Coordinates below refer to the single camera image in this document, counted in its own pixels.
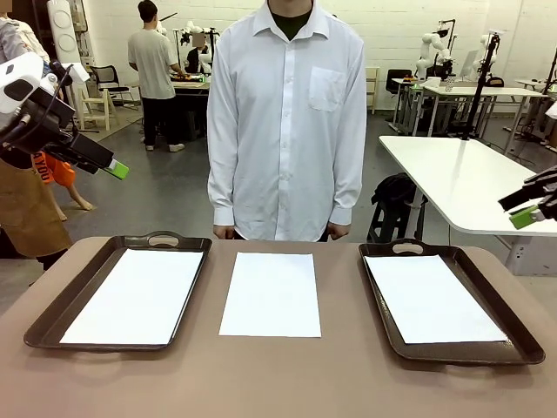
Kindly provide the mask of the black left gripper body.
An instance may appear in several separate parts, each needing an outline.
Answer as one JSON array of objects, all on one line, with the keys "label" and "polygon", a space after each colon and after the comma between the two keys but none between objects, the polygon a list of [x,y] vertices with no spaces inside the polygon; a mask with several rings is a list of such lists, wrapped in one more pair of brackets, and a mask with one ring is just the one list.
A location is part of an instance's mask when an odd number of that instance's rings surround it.
[{"label": "black left gripper body", "polygon": [[83,153],[84,136],[63,131],[73,115],[56,94],[38,87],[13,109],[0,111],[0,153],[10,148],[25,153]]}]

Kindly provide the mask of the white A4 sheet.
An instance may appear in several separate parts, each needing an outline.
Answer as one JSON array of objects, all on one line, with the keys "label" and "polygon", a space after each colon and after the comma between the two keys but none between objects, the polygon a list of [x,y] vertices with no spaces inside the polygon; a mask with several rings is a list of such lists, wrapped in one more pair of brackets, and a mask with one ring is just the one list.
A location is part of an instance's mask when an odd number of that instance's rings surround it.
[{"label": "white A4 sheet", "polygon": [[169,343],[202,257],[195,252],[125,250],[61,341]]},{"label": "white A4 sheet", "polygon": [[365,261],[406,344],[507,339],[440,256]]}]

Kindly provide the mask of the white A4 paper stack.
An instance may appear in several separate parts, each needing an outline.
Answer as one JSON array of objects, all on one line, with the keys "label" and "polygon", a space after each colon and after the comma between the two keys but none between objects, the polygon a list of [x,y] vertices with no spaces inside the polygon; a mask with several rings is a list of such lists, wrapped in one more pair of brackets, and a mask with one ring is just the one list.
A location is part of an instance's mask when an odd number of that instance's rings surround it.
[{"label": "white A4 paper stack", "polygon": [[313,256],[238,253],[219,334],[319,338]]}]

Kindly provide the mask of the mannequin with orange trousers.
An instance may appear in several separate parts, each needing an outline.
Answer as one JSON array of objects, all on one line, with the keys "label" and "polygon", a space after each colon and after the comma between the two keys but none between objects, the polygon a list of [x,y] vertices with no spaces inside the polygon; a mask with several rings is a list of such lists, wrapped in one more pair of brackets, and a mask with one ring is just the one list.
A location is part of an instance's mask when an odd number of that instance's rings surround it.
[{"label": "mannequin with orange trousers", "polygon": [[67,217],[58,205],[51,186],[62,186],[77,205],[85,211],[92,211],[95,206],[81,196],[75,187],[76,173],[69,163],[60,161],[45,152],[37,152],[32,156],[34,167],[46,185],[47,195],[54,206],[58,217],[66,221]]}]

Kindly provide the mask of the white wooden chair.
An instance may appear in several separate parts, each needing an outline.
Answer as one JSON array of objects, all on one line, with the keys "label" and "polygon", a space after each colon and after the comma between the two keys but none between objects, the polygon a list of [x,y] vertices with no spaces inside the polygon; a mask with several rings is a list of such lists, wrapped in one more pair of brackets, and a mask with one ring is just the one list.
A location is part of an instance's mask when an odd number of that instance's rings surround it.
[{"label": "white wooden chair", "polygon": [[82,130],[85,128],[87,122],[100,122],[104,125],[106,131],[111,128],[111,107],[107,90],[102,90],[101,96],[94,98],[90,97],[85,89],[82,89],[80,91],[79,105],[81,111],[79,124]]}]

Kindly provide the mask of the black mesh office chair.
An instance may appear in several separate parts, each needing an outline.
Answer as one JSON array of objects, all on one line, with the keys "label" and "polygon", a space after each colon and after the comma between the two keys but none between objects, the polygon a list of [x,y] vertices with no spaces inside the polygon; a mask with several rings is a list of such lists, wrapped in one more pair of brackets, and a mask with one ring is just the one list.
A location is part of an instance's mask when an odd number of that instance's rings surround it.
[{"label": "black mesh office chair", "polygon": [[90,70],[99,98],[107,92],[109,98],[116,99],[116,106],[138,110],[139,102],[133,97],[131,87],[120,83],[114,65],[91,66]]}]

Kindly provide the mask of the large white table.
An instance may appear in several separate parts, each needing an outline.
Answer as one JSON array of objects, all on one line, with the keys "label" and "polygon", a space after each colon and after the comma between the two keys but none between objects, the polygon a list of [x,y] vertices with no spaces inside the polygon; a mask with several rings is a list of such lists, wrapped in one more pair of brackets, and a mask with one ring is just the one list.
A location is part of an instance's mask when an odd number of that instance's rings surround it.
[{"label": "large white table", "polygon": [[380,136],[379,142],[452,228],[508,241],[510,273],[557,277],[557,222],[517,230],[499,204],[533,171],[477,140]]}]

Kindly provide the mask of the white tower air conditioner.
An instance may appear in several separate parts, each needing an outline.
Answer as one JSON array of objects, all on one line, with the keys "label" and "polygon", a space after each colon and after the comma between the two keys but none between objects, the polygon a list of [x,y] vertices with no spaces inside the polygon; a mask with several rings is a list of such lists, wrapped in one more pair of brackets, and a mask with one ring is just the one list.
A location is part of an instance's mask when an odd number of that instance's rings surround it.
[{"label": "white tower air conditioner", "polygon": [[83,0],[48,0],[47,11],[58,61],[80,63],[79,36],[86,32]]}]

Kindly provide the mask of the man in grey t-shirt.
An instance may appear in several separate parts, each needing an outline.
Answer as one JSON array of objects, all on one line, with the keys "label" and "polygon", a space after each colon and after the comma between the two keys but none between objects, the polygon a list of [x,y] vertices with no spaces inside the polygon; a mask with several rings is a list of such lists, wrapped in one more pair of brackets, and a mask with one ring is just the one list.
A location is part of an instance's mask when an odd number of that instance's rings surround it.
[{"label": "man in grey t-shirt", "polygon": [[157,31],[158,8],[152,0],[138,3],[143,29],[128,40],[128,63],[138,73],[139,92],[144,113],[144,147],[155,148],[157,130],[166,139],[170,152],[185,148],[178,135],[176,92],[171,83],[173,72],[183,75],[168,37]]}]

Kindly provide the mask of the long white background table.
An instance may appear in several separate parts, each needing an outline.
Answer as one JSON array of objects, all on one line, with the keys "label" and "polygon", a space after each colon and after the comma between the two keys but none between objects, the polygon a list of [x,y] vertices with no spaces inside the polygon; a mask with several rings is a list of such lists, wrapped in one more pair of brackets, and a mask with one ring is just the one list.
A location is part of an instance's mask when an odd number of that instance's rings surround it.
[{"label": "long white background table", "polygon": [[548,98],[547,94],[542,94],[538,91],[528,90],[525,88],[516,87],[473,87],[473,86],[456,86],[451,90],[447,90],[445,86],[423,86],[422,87],[422,98],[419,102],[419,111],[422,109],[422,102],[426,96],[434,97],[433,101],[433,113],[428,126],[427,136],[431,137],[433,135],[433,126],[435,118],[437,115],[437,110],[439,104],[441,103],[441,98],[475,98],[476,93],[480,94],[480,98],[511,98],[512,101],[507,102],[497,102],[493,101],[494,105],[517,105],[517,111],[514,115],[513,126],[509,131],[508,140],[512,141],[515,138],[517,128],[520,122],[520,118],[526,109],[527,101],[532,98]]}]

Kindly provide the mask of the brown background work table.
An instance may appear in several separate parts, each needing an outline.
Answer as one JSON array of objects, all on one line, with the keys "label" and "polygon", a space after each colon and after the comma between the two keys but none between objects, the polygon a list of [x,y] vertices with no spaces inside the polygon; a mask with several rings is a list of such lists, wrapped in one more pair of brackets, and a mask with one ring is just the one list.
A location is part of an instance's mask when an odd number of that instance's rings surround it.
[{"label": "brown background work table", "polygon": [[194,141],[204,138],[210,84],[179,78],[173,78],[171,83],[176,93],[179,120],[186,130],[186,139]]}]

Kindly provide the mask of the brown plastic tray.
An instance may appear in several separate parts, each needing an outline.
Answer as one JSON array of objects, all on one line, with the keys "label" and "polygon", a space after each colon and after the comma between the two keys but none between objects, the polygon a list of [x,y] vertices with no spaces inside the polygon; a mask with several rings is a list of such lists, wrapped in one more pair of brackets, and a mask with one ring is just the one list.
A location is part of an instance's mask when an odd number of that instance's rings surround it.
[{"label": "brown plastic tray", "polygon": [[545,352],[513,309],[504,301],[466,252],[456,246],[431,246],[416,239],[399,239],[388,244],[359,245],[361,257],[396,256],[416,258],[439,255],[464,288],[486,309],[507,338],[493,342],[439,342],[407,344],[395,325],[390,309],[371,273],[367,278],[382,320],[389,344],[399,357],[462,367],[526,366],[542,363]]},{"label": "brown plastic tray", "polygon": [[170,253],[194,253],[201,256],[194,270],[193,280],[197,281],[211,250],[209,238],[186,238],[169,231],[158,231],[144,236],[114,236],[107,240],[85,267],[70,281],[65,289],[50,303],[44,312],[26,331],[23,340],[29,347],[61,349],[73,352],[120,353],[157,352],[170,346],[176,338],[184,317],[194,285],[180,302],[180,311],[173,321],[169,340],[165,343],[147,342],[63,342],[63,333],[70,327],[78,314],[94,293],[106,280],[126,250],[140,250],[148,253],[168,251]]}]

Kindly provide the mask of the black backpack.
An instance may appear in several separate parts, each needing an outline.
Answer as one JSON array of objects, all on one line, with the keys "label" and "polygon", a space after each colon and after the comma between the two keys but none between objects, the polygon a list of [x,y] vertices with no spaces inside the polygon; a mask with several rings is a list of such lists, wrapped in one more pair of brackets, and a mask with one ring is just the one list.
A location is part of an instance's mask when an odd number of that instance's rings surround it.
[{"label": "black backpack", "polygon": [[400,208],[411,204],[416,193],[416,185],[404,173],[391,175],[382,180],[371,197],[373,205],[382,204],[385,209]]}]

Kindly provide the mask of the seated person in black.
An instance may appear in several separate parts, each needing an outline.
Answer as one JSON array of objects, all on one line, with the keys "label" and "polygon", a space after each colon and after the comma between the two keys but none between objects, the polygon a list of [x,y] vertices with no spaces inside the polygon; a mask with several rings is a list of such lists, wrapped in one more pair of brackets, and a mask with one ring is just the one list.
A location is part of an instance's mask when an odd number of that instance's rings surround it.
[{"label": "seated person in black", "polygon": [[192,49],[187,55],[187,65],[185,71],[190,74],[211,73],[211,55],[205,41],[204,32],[193,33],[191,35]]}]

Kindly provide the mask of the black background office chair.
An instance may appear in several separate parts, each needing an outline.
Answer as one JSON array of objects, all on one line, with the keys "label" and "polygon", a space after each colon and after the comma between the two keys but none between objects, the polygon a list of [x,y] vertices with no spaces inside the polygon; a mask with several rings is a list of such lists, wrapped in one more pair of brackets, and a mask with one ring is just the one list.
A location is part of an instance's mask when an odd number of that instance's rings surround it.
[{"label": "black background office chair", "polygon": [[411,70],[404,70],[404,69],[390,69],[387,71],[386,74],[386,90],[391,93],[392,95],[396,95],[398,93],[399,87],[396,79],[411,78],[413,76],[413,72]]}]

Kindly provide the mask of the person in white shirt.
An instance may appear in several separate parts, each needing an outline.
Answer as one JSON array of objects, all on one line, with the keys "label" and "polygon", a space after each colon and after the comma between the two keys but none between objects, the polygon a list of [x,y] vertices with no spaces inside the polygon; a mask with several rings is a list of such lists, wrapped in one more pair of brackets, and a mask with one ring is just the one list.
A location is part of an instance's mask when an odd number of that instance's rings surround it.
[{"label": "person in white shirt", "polygon": [[321,242],[352,225],[366,142],[365,45],[318,0],[265,0],[220,36],[207,108],[213,225]]}]

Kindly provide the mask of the white shelf rack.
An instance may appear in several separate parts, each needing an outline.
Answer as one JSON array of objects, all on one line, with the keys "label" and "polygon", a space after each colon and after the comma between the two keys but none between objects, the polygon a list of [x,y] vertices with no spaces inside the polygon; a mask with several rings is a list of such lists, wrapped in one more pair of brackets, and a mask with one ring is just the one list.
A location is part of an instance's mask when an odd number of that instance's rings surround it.
[{"label": "white shelf rack", "polygon": [[378,85],[379,67],[366,67],[366,106],[371,114],[376,112]]}]

